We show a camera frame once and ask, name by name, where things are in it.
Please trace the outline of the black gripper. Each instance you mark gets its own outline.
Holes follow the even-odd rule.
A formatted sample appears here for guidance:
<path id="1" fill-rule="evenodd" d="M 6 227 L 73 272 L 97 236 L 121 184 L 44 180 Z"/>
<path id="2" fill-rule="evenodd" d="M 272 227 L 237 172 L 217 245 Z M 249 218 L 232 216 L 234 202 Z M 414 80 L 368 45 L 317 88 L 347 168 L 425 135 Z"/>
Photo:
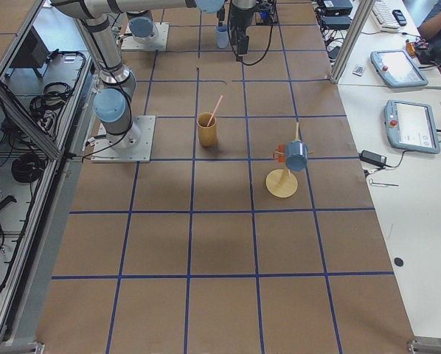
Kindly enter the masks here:
<path id="1" fill-rule="evenodd" d="M 237 47 L 237 55 L 246 55 L 249 48 L 249 36 L 244 30 L 251 25 L 256 0 L 232 0 L 229 5 L 229 41 Z"/>

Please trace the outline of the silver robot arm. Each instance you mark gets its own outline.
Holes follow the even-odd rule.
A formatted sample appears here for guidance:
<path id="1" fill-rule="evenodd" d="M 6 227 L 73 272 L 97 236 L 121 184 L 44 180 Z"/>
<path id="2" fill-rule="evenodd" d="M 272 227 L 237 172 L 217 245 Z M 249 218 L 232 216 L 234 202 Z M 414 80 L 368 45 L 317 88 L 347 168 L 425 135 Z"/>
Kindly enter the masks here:
<path id="1" fill-rule="evenodd" d="M 225 48 L 223 37 L 229 40 L 237 60 L 240 61 L 249 50 L 247 29 L 251 26 L 255 13 L 262 12 L 263 1 L 230 1 L 228 14 L 225 15 L 225 1 L 192 1 L 195 6 L 206 13 L 217 13 L 218 25 L 216 31 L 220 34 L 218 47 Z M 144 40 L 155 38 L 156 25 L 149 10 L 127 13 L 128 28 L 132 36 L 142 43 Z"/>
<path id="2" fill-rule="evenodd" d="M 139 144 L 141 132 L 133 122 L 131 99 L 136 88 L 134 73 L 124 64 L 108 15 L 145 11 L 197 8 L 215 13 L 223 1 L 52 1 L 52 6 L 75 20 L 83 42 L 100 74 L 103 89 L 94 98 L 94 111 L 105 128 L 110 148 L 128 150 Z"/>

